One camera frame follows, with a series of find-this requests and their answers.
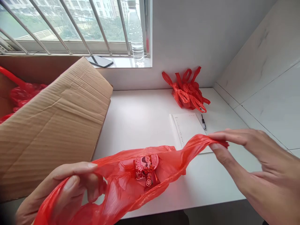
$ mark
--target red plastic bag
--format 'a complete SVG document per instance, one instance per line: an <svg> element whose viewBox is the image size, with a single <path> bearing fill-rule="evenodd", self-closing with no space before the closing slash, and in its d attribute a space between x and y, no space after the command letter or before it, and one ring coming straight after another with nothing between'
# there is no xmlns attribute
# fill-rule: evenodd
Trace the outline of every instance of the red plastic bag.
<svg viewBox="0 0 300 225"><path fill-rule="evenodd" d="M40 91L47 87L47 85L26 83L1 66L0 73L3 73L6 77L8 77L11 81L15 82L18 85L18 87L15 87L10 91L9 95L16 107L13 108L13 113L10 113L0 118L1 124L5 120L10 118L17 110L19 110L27 102L29 102L34 96L40 93Z"/></svg>
<svg viewBox="0 0 300 225"><path fill-rule="evenodd" d="M107 180L104 201L101 205L88 203L82 206L69 225L115 224L127 212L156 198L166 190L169 183L185 175L190 161L211 143L220 143L226 148L229 146L225 141L216 141L206 135L197 134L180 151L176 151L174 146L148 147L122 151L93 161L98 164L96 175ZM156 175L160 184L145 191L145 181L141 183L141 180L135 179L133 160L151 154L157 154L159 158ZM45 199L35 218L35 225L50 224L53 206L67 180L68 178L62 181Z"/></svg>
<svg viewBox="0 0 300 225"><path fill-rule="evenodd" d="M172 95L174 96L177 104L180 108L184 107L187 109L194 110L195 108L202 113L207 112L203 103L210 104L210 101L202 96L199 90L199 84L195 82L196 77L200 73L201 67L195 71L194 76L190 83L188 80L192 74L192 70L188 69L183 75L182 81L179 73L176 74L177 83L173 83L171 78L162 72L163 79L173 88Z"/></svg>

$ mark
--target white table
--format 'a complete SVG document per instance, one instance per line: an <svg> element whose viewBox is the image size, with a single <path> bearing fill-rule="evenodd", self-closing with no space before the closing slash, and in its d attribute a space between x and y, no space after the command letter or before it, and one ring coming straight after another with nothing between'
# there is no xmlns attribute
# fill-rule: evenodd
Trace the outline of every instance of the white table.
<svg viewBox="0 0 300 225"><path fill-rule="evenodd" d="M201 91L211 101L203 115L207 133L226 128L248 128L213 88L202 88ZM190 112L177 105L171 90L114 91L93 159L122 150L175 145L169 114ZM201 116L197 110L193 112L198 118ZM258 160L242 146L231 143L229 151L246 170L261 170ZM187 167L187 174L171 183L163 194L123 218L244 198L215 155L204 153L196 156Z"/></svg>

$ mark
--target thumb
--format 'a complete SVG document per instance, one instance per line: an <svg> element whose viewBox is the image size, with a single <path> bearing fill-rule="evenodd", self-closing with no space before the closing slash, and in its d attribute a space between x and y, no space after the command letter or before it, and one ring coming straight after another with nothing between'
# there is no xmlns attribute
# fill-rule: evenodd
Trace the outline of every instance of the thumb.
<svg viewBox="0 0 300 225"><path fill-rule="evenodd" d="M215 153L217 160L225 167L233 181L240 189L242 185L250 182L251 175L232 156L227 148L221 144L213 143L209 147Z"/></svg>
<svg viewBox="0 0 300 225"><path fill-rule="evenodd" d="M76 194L76 192L78 191L79 182L80 182L79 176L73 175L68 179L66 184L63 186L62 191L59 195L59 198L57 199L57 202L55 203L51 215L52 221L56 220L56 218L60 215L64 207L70 202L72 196Z"/></svg>

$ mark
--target water bottle cap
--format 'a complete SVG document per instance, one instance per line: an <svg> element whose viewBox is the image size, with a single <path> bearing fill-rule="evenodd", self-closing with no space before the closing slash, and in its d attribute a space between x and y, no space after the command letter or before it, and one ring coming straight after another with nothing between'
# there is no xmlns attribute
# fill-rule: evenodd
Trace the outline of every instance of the water bottle cap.
<svg viewBox="0 0 300 225"><path fill-rule="evenodd" d="M128 0L127 5L128 5L128 7L136 6L135 0Z"/></svg>

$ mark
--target smartphone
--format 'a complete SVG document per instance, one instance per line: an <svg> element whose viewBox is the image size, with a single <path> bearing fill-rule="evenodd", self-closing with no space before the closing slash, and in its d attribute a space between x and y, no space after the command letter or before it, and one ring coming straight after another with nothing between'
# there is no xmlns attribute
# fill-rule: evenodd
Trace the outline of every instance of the smartphone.
<svg viewBox="0 0 300 225"><path fill-rule="evenodd" d="M94 64L96 66L100 66L102 68L106 68L108 66L111 66L113 64L113 61L102 58L101 56L90 56L89 58L87 58L87 60L91 63Z"/></svg>

